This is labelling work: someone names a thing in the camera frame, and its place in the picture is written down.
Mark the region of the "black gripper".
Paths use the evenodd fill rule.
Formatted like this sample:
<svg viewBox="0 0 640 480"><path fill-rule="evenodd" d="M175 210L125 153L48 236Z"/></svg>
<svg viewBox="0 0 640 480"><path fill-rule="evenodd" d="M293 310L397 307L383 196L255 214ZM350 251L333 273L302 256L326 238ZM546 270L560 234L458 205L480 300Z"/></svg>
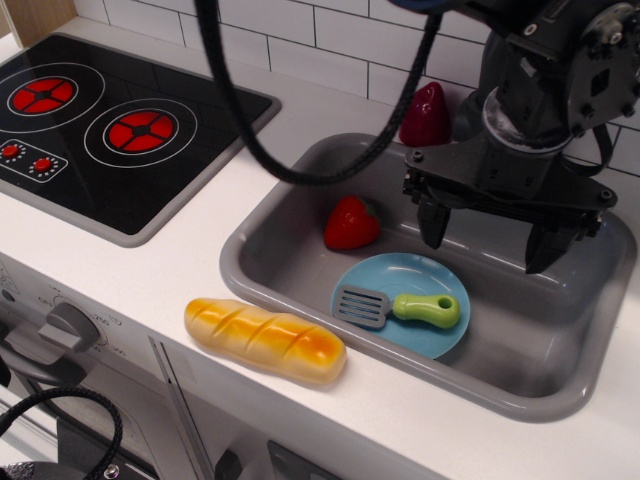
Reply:
<svg viewBox="0 0 640 480"><path fill-rule="evenodd" d="M616 193L571 170L559 150L509 148L486 133L406 154L403 193L418 204L423 242L438 249L451 209L471 209L533 225L525 271L543 273L571 247L571 232L593 236Z"/></svg>

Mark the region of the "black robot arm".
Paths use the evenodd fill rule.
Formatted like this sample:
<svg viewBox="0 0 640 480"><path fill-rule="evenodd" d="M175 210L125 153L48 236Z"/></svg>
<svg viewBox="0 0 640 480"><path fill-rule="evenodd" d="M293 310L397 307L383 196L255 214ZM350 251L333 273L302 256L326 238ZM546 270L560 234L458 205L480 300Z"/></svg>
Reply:
<svg viewBox="0 0 640 480"><path fill-rule="evenodd" d="M478 89L449 145L406 158L404 191L423 241L438 248L450 214L471 209L531 225L526 272L546 270L598 232L616 194L598 183L613 146L606 125L639 98L635 1L407 1L489 27Z"/></svg>

